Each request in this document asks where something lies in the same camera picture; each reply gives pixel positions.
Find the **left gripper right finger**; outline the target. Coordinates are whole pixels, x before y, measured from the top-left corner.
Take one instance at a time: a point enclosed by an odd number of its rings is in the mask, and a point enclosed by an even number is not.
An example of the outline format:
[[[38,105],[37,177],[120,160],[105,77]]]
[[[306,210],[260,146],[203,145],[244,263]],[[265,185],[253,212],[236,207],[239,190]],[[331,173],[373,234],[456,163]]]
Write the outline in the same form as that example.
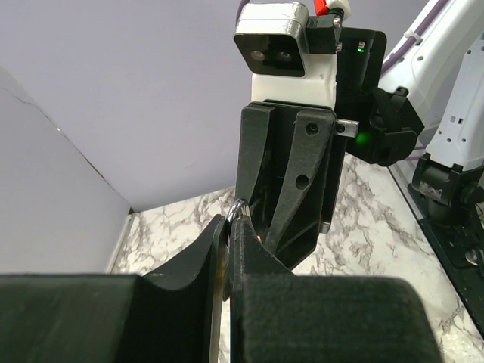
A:
[[[232,362],[440,362],[417,291],[400,278],[298,276],[231,225]]]

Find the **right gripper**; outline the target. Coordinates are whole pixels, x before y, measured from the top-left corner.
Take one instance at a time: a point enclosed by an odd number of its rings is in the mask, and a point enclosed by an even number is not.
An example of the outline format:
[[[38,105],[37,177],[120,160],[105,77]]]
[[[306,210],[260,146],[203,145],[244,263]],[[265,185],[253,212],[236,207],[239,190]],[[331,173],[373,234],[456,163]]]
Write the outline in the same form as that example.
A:
[[[264,244],[290,270],[329,232],[345,149],[330,108],[253,102],[241,111],[235,198],[260,205]]]

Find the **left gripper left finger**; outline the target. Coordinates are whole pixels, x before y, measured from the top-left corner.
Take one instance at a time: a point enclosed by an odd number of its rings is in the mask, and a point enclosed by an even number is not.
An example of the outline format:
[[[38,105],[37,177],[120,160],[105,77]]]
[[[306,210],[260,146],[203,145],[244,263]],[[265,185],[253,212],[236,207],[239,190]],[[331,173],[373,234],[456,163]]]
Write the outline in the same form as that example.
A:
[[[215,362],[226,225],[145,275],[2,275],[3,362]]]

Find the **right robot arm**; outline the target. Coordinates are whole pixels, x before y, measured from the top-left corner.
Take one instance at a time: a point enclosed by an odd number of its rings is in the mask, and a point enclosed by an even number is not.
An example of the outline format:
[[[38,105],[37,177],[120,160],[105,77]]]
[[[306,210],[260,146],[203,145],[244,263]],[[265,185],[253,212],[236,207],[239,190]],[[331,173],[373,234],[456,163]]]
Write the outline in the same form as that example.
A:
[[[330,229],[343,159],[408,157],[432,97],[482,28],[481,1],[432,1],[417,35],[386,54],[381,31],[348,28],[346,1],[247,3],[234,42],[252,72],[242,109],[236,198],[287,268]]]

